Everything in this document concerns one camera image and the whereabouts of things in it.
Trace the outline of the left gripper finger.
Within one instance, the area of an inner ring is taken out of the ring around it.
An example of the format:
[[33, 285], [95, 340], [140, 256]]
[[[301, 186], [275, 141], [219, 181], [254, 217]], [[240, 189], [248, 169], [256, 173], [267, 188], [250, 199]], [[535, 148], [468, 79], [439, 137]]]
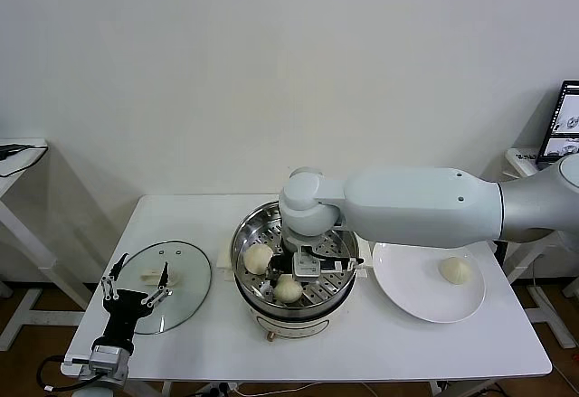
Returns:
[[142, 305], [147, 307], [155, 307], [157, 304], [161, 303], [165, 298], [172, 295], [172, 291], [168, 288], [167, 283], [169, 280], [168, 274], [168, 263], [165, 262], [164, 268], [162, 270], [160, 279], [157, 284], [157, 290], [148, 295], [145, 299], [141, 301]]
[[123, 269], [127, 256], [127, 254], [123, 254], [120, 259], [111, 267], [109, 273], [103, 276], [100, 280], [103, 297], [107, 301], [119, 299], [116, 282], [119, 278], [120, 272]]

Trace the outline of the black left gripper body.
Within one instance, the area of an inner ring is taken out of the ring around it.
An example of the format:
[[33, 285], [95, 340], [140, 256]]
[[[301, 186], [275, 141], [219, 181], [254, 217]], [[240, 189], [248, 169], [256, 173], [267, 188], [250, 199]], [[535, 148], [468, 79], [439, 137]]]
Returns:
[[147, 299], [146, 293], [119, 289], [118, 295], [117, 299], [103, 300], [103, 306], [109, 313], [109, 320], [103, 335], [92, 343], [92, 348], [104, 345], [133, 350], [132, 340], [138, 320], [148, 317], [153, 312], [152, 307], [142, 303]]

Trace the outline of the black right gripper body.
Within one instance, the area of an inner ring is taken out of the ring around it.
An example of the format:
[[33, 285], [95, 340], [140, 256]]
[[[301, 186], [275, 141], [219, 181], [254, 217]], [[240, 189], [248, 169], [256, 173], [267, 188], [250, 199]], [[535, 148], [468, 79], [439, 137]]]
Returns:
[[266, 279], [277, 281], [281, 275], [293, 275], [293, 255], [291, 251], [279, 249], [274, 253], [266, 268]]

